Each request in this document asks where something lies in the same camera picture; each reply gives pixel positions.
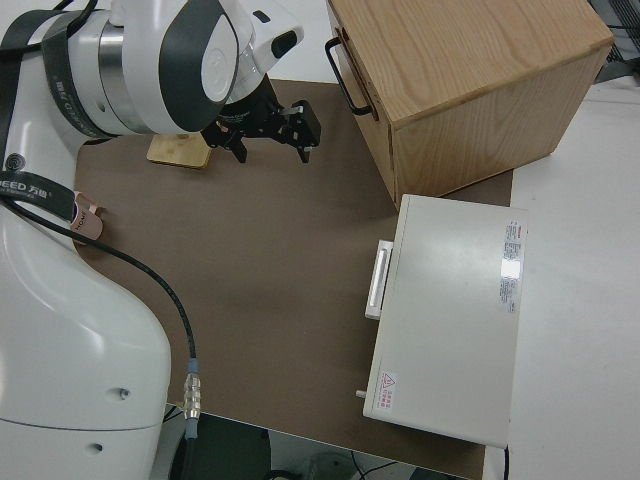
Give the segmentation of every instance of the wooden drawer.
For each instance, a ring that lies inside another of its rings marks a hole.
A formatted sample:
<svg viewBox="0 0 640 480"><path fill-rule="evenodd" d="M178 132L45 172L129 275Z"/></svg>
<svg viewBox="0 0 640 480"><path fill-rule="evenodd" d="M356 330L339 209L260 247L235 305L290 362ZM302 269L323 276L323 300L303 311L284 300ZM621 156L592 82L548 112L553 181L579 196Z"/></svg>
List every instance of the wooden drawer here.
<svg viewBox="0 0 640 480"><path fill-rule="evenodd" d="M397 206L550 154L612 36L584 0L328 0L358 125Z"/></svg>
<svg viewBox="0 0 640 480"><path fill-rule="evenodd" d="M333 34L340 38L341 44L336 49L338 63L342 79L351 95L353 102L357 106L370 106L372 113L369 115L356 116L356 122L362 136L364 137L371 156L373 157L382 180L389 190L391 197L395 197L395 174L393 166L393 142L391 139L391 122L387 117L379 98L374 100L375 93L372 95L369 89L373 89L371 82L367 82L364 70L357 58L357 54L352 48L349 32L340 25L335 13L329 8L329 17Z"/></svg>

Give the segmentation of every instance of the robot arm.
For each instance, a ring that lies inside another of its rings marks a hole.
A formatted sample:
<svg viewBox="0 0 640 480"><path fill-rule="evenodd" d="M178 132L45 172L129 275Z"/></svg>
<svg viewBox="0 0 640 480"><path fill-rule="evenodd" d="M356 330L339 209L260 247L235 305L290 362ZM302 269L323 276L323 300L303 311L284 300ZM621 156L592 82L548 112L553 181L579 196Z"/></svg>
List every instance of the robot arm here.
<svg viewBox="0 0 640 480"><path fill-rule="evenodd" d="M85 96L82 104L109 133L203 131L242 162L243 137L268 137L306 162L320 125L307 102L284 109L267 77L302 38L300 24L273 0L117 0L100 32L99 71L79 86L91 91L99 78L107 103ZM75 58L87 55L96 58L82 51Z"/></svg>
<svg viewBox="0 0 640 480"><path fill-rule="evenodd" d="M244 136L292 144L303 160L318 144L308 103L284 109L266 75L302 39L275 1L89 10L22 16L3 39L3 198L68 228L78 150L92 139L202 131L241 160ZM0 291L0 477L148 480L170 368L153 314L71 241L4 206Z"/></svg>

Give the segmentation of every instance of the pink object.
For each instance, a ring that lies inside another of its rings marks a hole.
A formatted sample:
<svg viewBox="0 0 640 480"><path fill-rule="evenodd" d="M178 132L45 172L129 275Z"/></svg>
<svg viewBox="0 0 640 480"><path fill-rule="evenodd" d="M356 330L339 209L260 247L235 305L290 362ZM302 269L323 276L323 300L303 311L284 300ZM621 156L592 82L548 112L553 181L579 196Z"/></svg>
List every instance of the pink object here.
<svg viewBox="0 0 640 480"><path fill-rule="evenodd" d="M96 203L82 192L76 193L75 215L71 222L71 230L92 240L97 240L102 234L102 220L96 214Z"/></svg>

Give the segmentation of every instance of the white device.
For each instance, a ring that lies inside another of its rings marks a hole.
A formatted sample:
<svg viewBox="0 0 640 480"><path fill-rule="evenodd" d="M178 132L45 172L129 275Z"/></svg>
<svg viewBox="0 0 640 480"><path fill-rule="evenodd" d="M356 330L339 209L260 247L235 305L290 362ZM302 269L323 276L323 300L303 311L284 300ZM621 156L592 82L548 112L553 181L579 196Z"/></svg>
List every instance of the white device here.
<svg viewBox="0 0 640 480"><path fill-rule="evenodd" d="M524 210L403 196L365 416L506 447L526 234Z"/></svg>
<svg viewBox="0 0 640 480"><path fill-rule="evenodd" d="M73 190L78 150L93 138L197 132L220 122L235 135L254 111L259 122L289 127L294 114L279 111L265 74L303 33L275 1L114 0L112 7L91 12L71 36L75 14L65 12L23 16L10 27L3 55L25 29L32 28L25 42L45 41L19 60L15 100L2 103L10 121L1 132L4 193L34 189L55 200L19 180L25 173ZM236 116L225 117L225 108ZM308 156L317 139L311 143L296 147ZM70 239L4 205L0 292L0 478L148 480L170 376L169 343L155 316L88 267ZM196 373L188 419L199 415Z"/></svg>

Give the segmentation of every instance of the small wooden board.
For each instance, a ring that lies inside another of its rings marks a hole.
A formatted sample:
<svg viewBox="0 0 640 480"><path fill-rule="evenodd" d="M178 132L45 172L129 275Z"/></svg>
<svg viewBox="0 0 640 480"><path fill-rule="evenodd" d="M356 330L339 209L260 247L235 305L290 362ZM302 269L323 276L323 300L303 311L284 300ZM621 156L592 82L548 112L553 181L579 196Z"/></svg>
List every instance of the small wooden board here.
<svg viewBox="0 0 640 480"><path fill-rule="evenodd" d="M155 135L147 152L147 159L155 163L177 167L205 168L212 149L199 133Z"/></svg>

